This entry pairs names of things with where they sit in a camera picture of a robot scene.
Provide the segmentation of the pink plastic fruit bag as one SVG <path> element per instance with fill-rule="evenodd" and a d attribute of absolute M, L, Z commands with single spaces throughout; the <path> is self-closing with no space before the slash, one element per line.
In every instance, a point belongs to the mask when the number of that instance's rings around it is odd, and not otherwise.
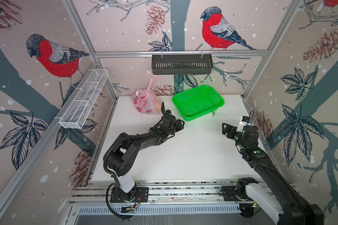
<path fill-rule="evenodd" d="M 136 110 L 141 114 L 156 114 L 162 115 L 161 105 L 162 101 L 151 90 L 156 75 L 152 75 L 149 85 L 146 88 L 137 90 L 131 96 L 131 102 L 134 104 Z"/>

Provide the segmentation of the green plastic basket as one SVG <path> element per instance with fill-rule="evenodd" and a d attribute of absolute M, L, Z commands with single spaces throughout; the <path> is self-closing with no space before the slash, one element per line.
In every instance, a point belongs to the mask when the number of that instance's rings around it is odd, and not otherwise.
<path fill-rule="evenodd" d="M 216 111 L 224 105 L 224 99 L 208 85 L 178 93 L 172 97 L 172 102 L 185 121 L 192 121 Z"/>

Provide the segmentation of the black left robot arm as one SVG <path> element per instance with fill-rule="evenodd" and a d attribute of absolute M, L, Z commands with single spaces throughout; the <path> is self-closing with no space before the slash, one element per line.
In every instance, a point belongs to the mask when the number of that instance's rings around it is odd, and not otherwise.
<path fill-rule="evenodd" d="M 132 199 L 136 183 L 130 174 L 138 153 L 146 148 L 163 144 L 184 129 L 185 122 L 177 119 L 171 110 L 161 105 L 161 119 L 147 133 L 128 135 L 121 133 L 103 157 L 103 169 L 115 180 L 122 195 Z"/>

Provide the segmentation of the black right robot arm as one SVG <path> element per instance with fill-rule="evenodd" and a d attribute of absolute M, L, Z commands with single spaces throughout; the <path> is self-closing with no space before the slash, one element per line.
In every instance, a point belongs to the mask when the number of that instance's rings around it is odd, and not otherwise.
<path fill-rule="evenodd" d="M 280 174 L 267 153 L 258 146 L 258 128 L 251 125 L 235 127 L 222 124 L 222 134 L 235 141 L 242 158 L 264 180 L 272 195 L 263 191 L 254 178 L 237 182 L 238 199 L 254 200 L 277 225 L 322 225 L 324 213 L 310 204 Z"/>

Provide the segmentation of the black hanging wall basket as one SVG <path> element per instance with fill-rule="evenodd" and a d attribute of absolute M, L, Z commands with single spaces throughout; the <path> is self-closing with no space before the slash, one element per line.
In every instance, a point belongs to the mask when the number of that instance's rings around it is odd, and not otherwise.
<path fill-rule="evenodd" d="M 153 55 L 154 75 L 205 75 L 213 68 L 211 54 Z"/>

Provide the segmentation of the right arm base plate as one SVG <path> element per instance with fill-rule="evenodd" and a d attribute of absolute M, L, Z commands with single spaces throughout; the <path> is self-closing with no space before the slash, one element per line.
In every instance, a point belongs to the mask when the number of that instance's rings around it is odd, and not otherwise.
<path fill-rule="evenodd" d="M 222 186 L 219 195 L 225 202 L 245 201 L 242 188 L 237 186 Z"/>

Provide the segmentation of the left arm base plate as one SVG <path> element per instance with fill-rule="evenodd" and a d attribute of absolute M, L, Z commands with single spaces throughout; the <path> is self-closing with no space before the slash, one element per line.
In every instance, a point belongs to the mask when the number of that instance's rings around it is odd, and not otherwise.
<path fill-rule="evenodd" d="M 113 187 L 110 193 L 110 203 L 142 203 L 148 202 L 149 188 L 134 187 L 129 193 L 125 193 L 120 188 Z"/>

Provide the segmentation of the aluminium rail frame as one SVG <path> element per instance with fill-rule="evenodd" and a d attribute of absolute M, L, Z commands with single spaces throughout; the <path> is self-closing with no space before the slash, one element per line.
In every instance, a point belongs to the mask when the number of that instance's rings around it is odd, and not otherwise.
<path fill-rule="evenodd" d="M 107 183 L 78 187 L 69 201 L 72 216 L 110 215 L 112 211 L 123 216 L 180 215 L 180 214 L 254 214 L 260 206 L 252 199 L 225 202 L 219 195 L 222 186 L 236 186 L 235 181 L 214 182 L 149 182 L 147 203 L 110 203 L 111 189 Z"/>

